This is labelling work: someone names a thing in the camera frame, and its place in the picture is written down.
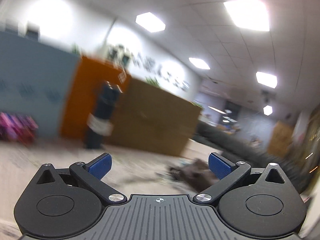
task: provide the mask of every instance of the ribbed gray plate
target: ribbed gray plate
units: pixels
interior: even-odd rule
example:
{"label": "ribbed gray plate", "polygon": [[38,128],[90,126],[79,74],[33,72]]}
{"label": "ribbed gray plate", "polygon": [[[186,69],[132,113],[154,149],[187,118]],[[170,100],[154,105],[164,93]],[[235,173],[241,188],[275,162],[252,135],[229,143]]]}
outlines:
{"label": "ribbed gray plate", "polygon": [[[133,195],[110,206],[88,231],[68,240],[248,240],[226,227],[209,206],[193,204],[186,195]],[[296,235],[284,238],[298,240]]]}

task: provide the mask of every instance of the triangular cutout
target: triangular cutout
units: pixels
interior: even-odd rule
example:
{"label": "triangular cutout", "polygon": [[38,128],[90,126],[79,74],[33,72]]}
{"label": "triangular cutout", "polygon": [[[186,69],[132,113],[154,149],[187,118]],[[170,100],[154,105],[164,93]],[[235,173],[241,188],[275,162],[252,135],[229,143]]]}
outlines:
{"label": "triangular cutout", "polygon": [[50,183],[50,182],[55,182],[55,179],[52,176],[51,171],[45,170],[40,176],[37,184],[44,184],[44,183]]}
{"label": "triangular cutout", "polygon": [[274,182],[279,184],[284,184],[284,180],[282,179],[281,175],[277,171],[277,169],[271,169],[269,171],[268,176],[266,177],[267,182]]}

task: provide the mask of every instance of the beige floor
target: beige floor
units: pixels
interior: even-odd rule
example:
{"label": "beige floor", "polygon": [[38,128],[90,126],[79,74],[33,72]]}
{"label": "beige floor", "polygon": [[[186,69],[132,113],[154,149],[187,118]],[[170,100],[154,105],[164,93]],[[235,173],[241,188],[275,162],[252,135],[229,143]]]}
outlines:
{"label": "beige floor", "polygon": [[[205,161],[214,149],[189,141],[183,156]],[[29,181],[43,163],[67,168],[77,161],[89,162],[103,152],[112,155],[111,171],[102,181],[123,194],[181,194],[181,190],[163,179],[168,165],[177,165],[184,158],[153,154],[115,146],[104,150],[85,150],[80,143],[65,140],[38,141],[35,146],[0,142],[0,240],[17,240],[20,231],[13,217],[13,208]]]}

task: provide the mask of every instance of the metal screw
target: metal screw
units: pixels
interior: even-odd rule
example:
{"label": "metal screw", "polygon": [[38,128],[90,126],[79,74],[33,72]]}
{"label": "metal screw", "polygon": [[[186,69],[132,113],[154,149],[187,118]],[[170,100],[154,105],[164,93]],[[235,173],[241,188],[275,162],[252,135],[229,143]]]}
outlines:
{"label": "metal screw", "polygon": [[121,194],[112,194],[109,196],[109,200],[113,202],[118,202],[124,199],[124,196]]}
{"label": "metal screw", "polygon": [[196,196],[196,199],[201,202],[206,202],[206,201],[211,200],[211,196],[208,194],[199,194]]}

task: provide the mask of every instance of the blue gripper pad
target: blue gripper pad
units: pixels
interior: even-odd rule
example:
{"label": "blue gripper pad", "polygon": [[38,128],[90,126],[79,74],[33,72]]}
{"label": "blue gripper pad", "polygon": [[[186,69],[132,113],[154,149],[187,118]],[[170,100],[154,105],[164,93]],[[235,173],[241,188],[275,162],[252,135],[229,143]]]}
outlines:
{"label": "blue gripper pad", "polygon": [[236,169],[236,165],[217,153],[209,155],[209,169],[217,176],[218,179],[223,179]]}
{"label": "blue gripper pad", "polygon": [[109,153],[104,153],[86,164],[86,170],[97,179],[102,179],[112,166],[112,158]]}

